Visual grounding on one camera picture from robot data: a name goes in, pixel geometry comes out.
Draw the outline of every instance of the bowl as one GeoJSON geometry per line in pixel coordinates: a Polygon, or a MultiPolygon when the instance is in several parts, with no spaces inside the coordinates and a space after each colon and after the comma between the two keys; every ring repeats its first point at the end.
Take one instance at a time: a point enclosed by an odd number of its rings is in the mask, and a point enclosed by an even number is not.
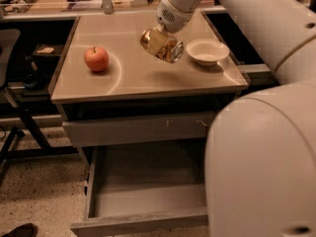
{"type": "Polygon", "coordinates": [[[216,39],[196,39],[187,44],[188,55],[201,66],[212,66],[226,58],[229,48],[216,39]]]}

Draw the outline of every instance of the black shoe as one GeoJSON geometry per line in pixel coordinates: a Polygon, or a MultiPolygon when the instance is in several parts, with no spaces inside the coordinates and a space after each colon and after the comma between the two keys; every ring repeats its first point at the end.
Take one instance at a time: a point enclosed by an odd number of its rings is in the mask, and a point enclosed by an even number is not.
{"type": "Polygon", "coordinates": [[[10,233],[3,235],[2,237],[35,237],[37,235],[37,228],[35,225],[28,223],[17,227],[10,233]]]}

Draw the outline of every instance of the speckled floor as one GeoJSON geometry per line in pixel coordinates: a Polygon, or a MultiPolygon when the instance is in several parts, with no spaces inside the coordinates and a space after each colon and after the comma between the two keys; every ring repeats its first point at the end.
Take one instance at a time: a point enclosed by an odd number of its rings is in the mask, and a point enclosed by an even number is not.
{"type": "MultiPolygon", "coordinates": [[[[51,146],[70,145],[62,127],[37,120],[51,146]]],[[[13,122],[1,120],[9,131],[13,122]]],[[[38,148],[27,130],[12,149],[38,148]]],[[[0,236],[27,222],[38,227],[38,237],[74,237],[72,222],[83,218],[87,170],[79,155],[5,160],[0,166],[0,236]]],[[[208,227],[159,230],[125,237],[207,237],[208,227]]]]}

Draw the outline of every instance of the apple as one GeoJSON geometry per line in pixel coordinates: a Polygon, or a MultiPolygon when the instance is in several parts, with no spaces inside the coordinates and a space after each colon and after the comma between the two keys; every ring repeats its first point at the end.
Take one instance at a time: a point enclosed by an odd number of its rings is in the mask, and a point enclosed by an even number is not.
{"type": "Polygon", "coordinates": [[[110,62],[109,54],[101,46],[89,47],[85,52],[84,60],[93,72],[105,71],[110,62]]]}

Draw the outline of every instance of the closed drawer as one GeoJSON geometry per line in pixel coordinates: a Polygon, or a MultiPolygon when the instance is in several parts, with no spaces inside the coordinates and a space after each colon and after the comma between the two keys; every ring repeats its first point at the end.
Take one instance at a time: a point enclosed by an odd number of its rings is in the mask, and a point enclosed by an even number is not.
{"type": "Polygon", "coordinates": [[[206,137],[213,112],[65,121],[74,147],[206,137]]]}
{"type": "Polygon", "coordinates": [[[207,224],[204,139],[95,148],[80,237],[207,224]]]}

